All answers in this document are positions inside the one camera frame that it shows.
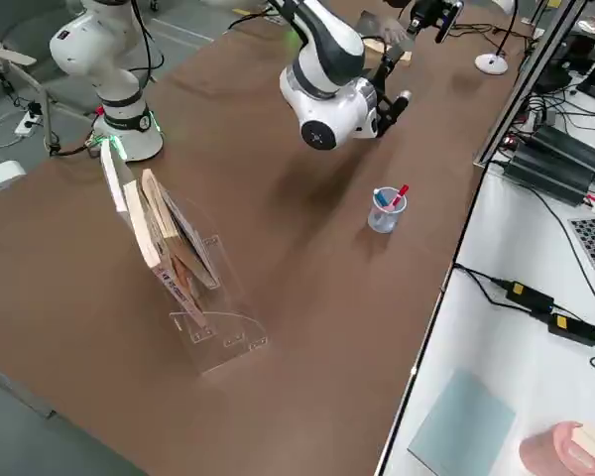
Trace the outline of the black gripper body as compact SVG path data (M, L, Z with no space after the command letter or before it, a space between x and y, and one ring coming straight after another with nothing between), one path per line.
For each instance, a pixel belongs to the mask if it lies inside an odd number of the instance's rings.
M420 20L420 29L433 27L441 17L440 0L418 0L415 1L411 12L410 20L418 18Z
M402 114L402 95L391 100L385 93L377 92L377 138L383 137Z

